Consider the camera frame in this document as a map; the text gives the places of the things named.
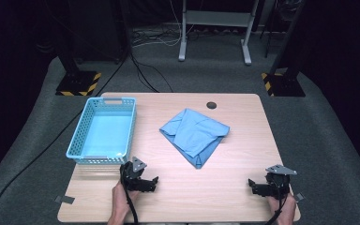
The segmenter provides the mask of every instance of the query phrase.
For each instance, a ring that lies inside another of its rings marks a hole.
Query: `dark background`
[[[129,3],[134,24],[173,20],[166,0]],[[48,0],[48,4],[69,25],[67,1]],[[181,20],[181,1],[173,1],[173,6]],[[223,8],[219,1],[209,6]],[[0,1],[0,161],[22,130],[56,56],[40,7],[39,1]],[[232,7],[243,10],[249,6],[235,1]],[[313,26],[318,26],[318,35],[309,33]],[[63,34],[71,47],[72,36],[65,30]],[[297,61],[298,50],[306,45],[310,51],[301,72],[322,89],[360,155],[360,1],[307,0],[281,66]]]

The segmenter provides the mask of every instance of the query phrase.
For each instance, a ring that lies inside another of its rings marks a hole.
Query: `yellow and black hazard tape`
[[[93,91],[96,89],[98,85],[98,79],[101,77],[101,73],[96,74],[95,78],[93,79],[92,84],[89,88],[83,92],[72,92],[72,91],[57,91],[57,96],[90,96],[92,95]]]
[[[276,73],[274,74],[275,76],[282,76],[282,74],[280,73]],[[264,86],[265,86],[265,90],[268,93],[268,96],[270,97],[274,97],[274,92],[273,92],[273,86],[271,85],[268,75],[266,73],[262,73],[262,80],[264,81]]]

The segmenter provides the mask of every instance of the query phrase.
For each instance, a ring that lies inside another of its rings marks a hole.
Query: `tripod base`
[[[302,87],[296,79],[289,79],[282,74],[262,74],[265,89],[271,97],[305,97]]]
[[[66,73],[56,89],[57,96],[90,96],[98,85],[101,73],[95,71],[78,71]]]

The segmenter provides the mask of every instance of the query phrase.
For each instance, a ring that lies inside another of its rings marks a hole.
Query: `metal frame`
[[[187,10],[187,0],[183,0],[183,22],[182,22],[179,61],[183,62],[186,60],[187,24],[241,26],[241,27],[247,27],[245,37],[241,39],[241,47],[242,47],[242,52],[244,54],[245,64],[250,66],[252,62],[248,49],[248,41],[250,38],[252,25],[256,17],[256,9],[258,4],[259,4],[259,0],[254,0],[252,11],[249,13],[213,12],[213,11]]]

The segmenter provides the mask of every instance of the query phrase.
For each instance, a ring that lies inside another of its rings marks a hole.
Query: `basket handle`
[[[103,101],[104,103],[107,104],[107,102],[109,101],[110,104],[118,104],[118,105],[121,105],[122,104],[122,101],[124,99],[122,97],[104,97],[103,98]]]
[[[84,156],[85,159],[107,159],[107,156]]]

